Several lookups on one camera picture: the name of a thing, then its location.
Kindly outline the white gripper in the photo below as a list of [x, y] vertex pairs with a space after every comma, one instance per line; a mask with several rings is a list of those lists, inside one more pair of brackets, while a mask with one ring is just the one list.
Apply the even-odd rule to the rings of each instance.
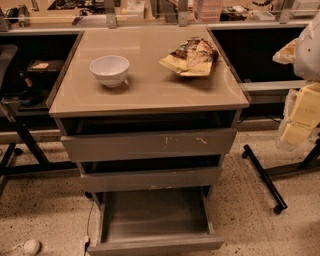
[[278, 129], [276, 146], [293, 151], [320, 124], [320, 90], [318, 87], [290, 89], [286, 97], [283, 120]]

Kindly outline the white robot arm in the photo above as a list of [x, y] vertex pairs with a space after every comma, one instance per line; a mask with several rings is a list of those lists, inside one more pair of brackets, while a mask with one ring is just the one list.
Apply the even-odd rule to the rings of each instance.
[[299, 90], [289, 90], [278, 130], [277, 147], [292, 151], [320, 124], [320, 13], [272, 60], [292, 64], [294, 74], [306, 81]]

